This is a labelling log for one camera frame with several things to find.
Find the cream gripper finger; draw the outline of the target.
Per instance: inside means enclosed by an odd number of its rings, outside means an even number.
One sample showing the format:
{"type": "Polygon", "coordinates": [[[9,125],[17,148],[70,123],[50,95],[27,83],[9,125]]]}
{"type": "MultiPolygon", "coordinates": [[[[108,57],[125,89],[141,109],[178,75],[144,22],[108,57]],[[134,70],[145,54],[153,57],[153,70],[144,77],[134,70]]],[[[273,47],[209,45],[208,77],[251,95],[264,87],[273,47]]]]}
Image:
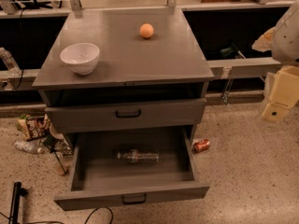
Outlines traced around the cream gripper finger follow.
{"type": "Polygon", "coordinates": [[[299,101],[299,68],[283,66],[274,74],[273,79],[262,119],[277,123],[282,121],[299,101]]]}

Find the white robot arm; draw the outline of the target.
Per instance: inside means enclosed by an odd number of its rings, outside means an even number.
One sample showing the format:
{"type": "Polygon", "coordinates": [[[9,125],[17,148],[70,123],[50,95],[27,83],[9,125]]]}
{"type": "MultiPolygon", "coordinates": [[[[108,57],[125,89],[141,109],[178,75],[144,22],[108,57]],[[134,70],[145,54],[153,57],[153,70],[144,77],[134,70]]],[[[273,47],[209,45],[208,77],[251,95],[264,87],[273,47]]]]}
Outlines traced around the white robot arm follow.
{"type": "Polygon", "coordinates": [[[299,100],[299,1],[296,0],[278,21],[272,42],[272,57],[282,64],[262,112],[262,119],[276,123],[299,100]]]}

